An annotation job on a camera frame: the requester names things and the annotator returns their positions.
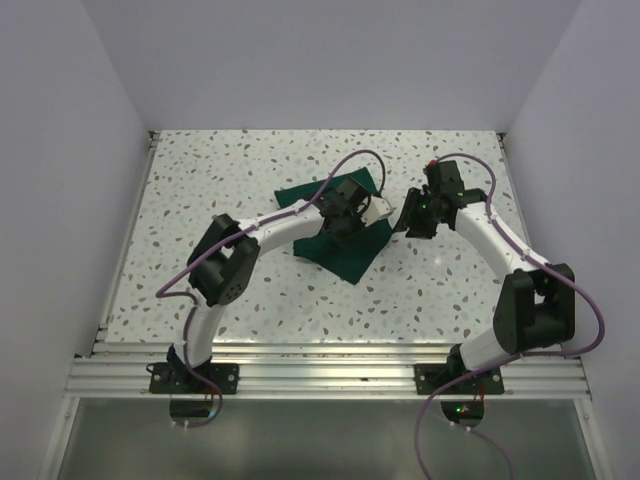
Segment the green surgical cloth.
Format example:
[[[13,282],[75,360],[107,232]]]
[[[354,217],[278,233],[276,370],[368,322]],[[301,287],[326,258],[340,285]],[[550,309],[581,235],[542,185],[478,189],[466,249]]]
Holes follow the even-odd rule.
[[[374,179],[366,167],[335,176],[329,187],[337,187],[348,177],[359,182],[369,193],[374,193]],[[274,195],[279,208],[289,207],[298,200],[310,198],[312,194],[316,193],[322,182],[316,181],[275,190]],[[356,285],[377,255],[388,244],[391,236],[392,227],[388,219],[383,219],[342,246],[327,234],[296,240],[293,254],[322,267],[352,285]]]

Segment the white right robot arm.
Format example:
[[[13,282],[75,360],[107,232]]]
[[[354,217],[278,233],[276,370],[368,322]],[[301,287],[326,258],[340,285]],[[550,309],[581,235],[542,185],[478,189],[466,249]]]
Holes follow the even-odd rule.
[[[480,254],[501,283],[490,328],[452,347],[438,373],[439,382],[464,393],[480,382],[480,369],[573,338],[574,273],[531,251],[492,207],[493,193],[467,188],[454,160],[432,161],[424,172],[427,182],[408,190],[395,231],[432,239],[446,225]]]

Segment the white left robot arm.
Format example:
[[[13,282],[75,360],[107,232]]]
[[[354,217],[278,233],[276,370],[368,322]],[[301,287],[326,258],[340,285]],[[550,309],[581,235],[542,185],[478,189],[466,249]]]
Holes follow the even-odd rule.
[[[185,392],[201,390],[208,379],[204,365],[226,307],[246,290],[260,257],[299,240],[323,237],[336,247],[349,245],[388,212],[363,185],[348,177],[321,192],[269,215],[235,221],[218,216],[187,263],[188,283],[197,292],[182,339],[175,347],[179,362],[172,379]]]

